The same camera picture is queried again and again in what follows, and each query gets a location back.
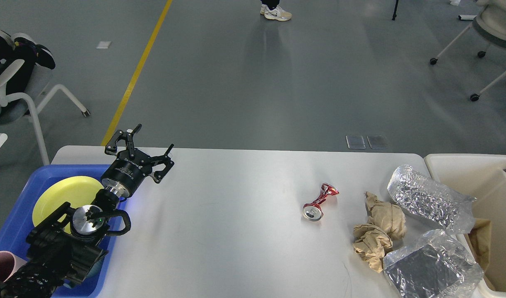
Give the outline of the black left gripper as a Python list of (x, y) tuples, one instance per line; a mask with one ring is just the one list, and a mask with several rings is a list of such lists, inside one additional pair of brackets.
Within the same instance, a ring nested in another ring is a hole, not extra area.
[[(142, 124), (138, 124), (130, 132), (117, 130), (105, 145), (105, 154), (117, 156), (111, 166), (102, 174), (100, 181), (104, 188), (116, 188), (118, 197), (131, 197), (147, 176), (159, 184), (175, 165), (169, 156), (175, 146), (173, 143), (166, 149), (164, 155), (159, 156), (150, 157), (143, 151), (135, 150), (133, 135), (137, 134), (141, 128)], [(126, 151), (120, 151), (117, 154), (119, 141), (125, 142)], [(153, 168), (158, 165), (164, 165), (164, 169), (153, 171)]]

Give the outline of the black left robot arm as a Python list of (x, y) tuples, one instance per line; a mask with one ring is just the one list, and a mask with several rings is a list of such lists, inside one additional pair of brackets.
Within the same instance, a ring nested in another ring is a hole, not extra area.
[(122, 236), (131, 229), (121, 202), (130, 198), (143, 180), (160, 183), (174, 166), (170, 151), (150, 156), (133, 143), (134, 130), (118, 130), (105, 146), (115, 160), (100, 177), (101, 187), (92, 202), (74, 208), (65, 200), (26, 237), (28, 262), (5, 281), (0, 298), (50, 298), (65, 281), (81, 284), (92, 268), (108, 254), (100, 248), (107, 236)]

